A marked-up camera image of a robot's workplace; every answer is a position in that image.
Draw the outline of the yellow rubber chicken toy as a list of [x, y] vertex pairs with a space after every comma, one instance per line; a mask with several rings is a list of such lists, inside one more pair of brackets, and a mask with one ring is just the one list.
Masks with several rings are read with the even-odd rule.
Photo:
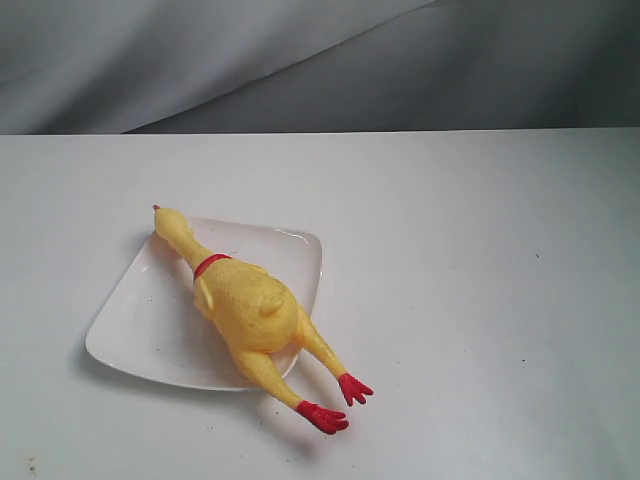
[[190, 266], [195, 305], [215, 325], [245, 377], [321, 432], [345, 430], [345, 413], [295, 393], [272, 358], [290, 345], [311, 353], [337, 380], [348, 406], [364, 404], [373, 394], [348, 372], [289, 287], [261, 266], [201, 245], [179, 211], [159, 205], [153, 210], [155, 233]]

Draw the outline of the white square plate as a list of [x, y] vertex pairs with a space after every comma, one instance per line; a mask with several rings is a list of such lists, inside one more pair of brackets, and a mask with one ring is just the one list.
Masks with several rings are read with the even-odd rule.
[[[266, 268], [312, 310], [322, 269], [314, 234], [197, 217], [189, 223], [201, 244]], [[197, 310], [191, 268], [157, 235], [147, 239], [97, 314], [85, 348], [108, 367], [161, 384], [208, 391], [252, 386]]]

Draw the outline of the grey backdrop cloth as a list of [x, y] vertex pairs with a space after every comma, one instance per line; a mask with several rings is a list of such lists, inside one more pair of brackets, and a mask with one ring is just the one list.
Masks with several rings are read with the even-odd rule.
[[5, 1], [5, 134], [635, 126], [635, 1]]

